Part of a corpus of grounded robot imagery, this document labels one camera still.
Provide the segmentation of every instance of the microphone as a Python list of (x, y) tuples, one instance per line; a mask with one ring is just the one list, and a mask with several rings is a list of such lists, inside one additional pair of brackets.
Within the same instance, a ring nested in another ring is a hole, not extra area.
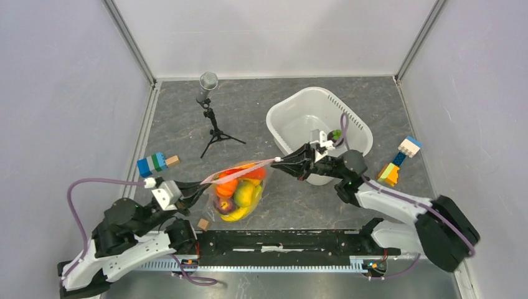
[(205, 72), (200, 77), (200, 94), (196, 97), (196, 101), (201, 105), (209, 96), (209, 92), (218, 86), (218, 77), (215, 73)]

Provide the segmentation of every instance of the clear plastic bag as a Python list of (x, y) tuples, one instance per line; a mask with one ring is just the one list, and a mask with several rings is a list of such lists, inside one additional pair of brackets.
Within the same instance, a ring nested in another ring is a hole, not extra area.
[[(259, 164), (264, 164), (264, 166), (253, 169), (248, 173), (243, 171), (244, 169), (254, 168)], [(214, 221), (216, 217), (213, 214), (217, 214), (223, 221), (235, 222), (251, 214), (258, 206), (266, 182), (271, 176), (272, 168), (268, 164), (263, 163), (263, 161), (245, 161), (215, 174), (214, 180), (222, 179), (235, 173), (241, 175), (227, 182), (212, 184), (208, 188), (209, 201), (206, 206), (208, 218)]]

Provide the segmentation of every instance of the tripod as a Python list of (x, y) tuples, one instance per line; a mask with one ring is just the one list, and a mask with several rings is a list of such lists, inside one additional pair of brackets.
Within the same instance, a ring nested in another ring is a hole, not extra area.
[(225, 134), (222, 130), (218, 129), (218, 124), (216, 124), (216, 118), (215, 118), (215, 115), (214, 115), (214, 111), (213, 111), (212, 108), (209, 107), (209, 103), (210, 102), (211, 102), (211, 100), (206, 99), (203, 104), (199, 103), (202, 106), (202, 108), (205, 109), (204, 116), (207, 117), (208, 119), (210, 119), (211, 123), (213, 124), (213, 129), (211, 129), (209, 131), (209, 134), (212, 135), (211, 140), (209, 141), (209, 143), (205, 147), (204, 152), (202, 153), (202, 156), (200, 156), (200, 159), (204, 157), (205, 152), (207, 151), (209, 146), (212, 145), (213, 143), (216, 143), (216, 142), (233, 139), (233, 140), (236, 140), (236, 141), (238, 141), (240, 143), (246, 144), (246, 142), (244, 142), (242, 140), (239, 140), (239, 139), (236, 139), (233, 136), (230, 136), (228, 134)]

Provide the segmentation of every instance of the laundry basket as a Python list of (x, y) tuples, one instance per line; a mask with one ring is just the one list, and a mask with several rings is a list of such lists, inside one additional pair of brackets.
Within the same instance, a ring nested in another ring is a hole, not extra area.
[[(321, 87), (308, 87), (273, 106), (266, 116), (266, 124), (283, 154), (291, 154), (309, 141), (309, 133), (320, 129), (325, 133), (340, 129), (339, 119), (346, 112), (350, 123), (346, 133), (350, 149), (365, 156), (372, 148), (369, 127), (335, 94)], [(337, 157), (346, 151), (340, 146), (329, 152)], [(307, 182), (324, 185), (332, 181), (328, 176), (310, 175)]]

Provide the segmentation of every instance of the wooden block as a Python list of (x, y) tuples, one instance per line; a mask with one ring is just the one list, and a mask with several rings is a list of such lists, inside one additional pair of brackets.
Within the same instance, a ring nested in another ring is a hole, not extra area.
[(176, 166), (178, 164), (180, 164), (180, 158), (178, 158), (178, 156), (174, 155), (168, 159), (165, 159), (165, 164), (167, 164), (167, 166), (169, 167), (173, 167), (173, 166)]
[(207, 232), (210, 226), (211, 226), (211, 222), (205, 219), (200, 219), (200, 221), (198, 222), (198, 227), (201, 228), (205, 232)]

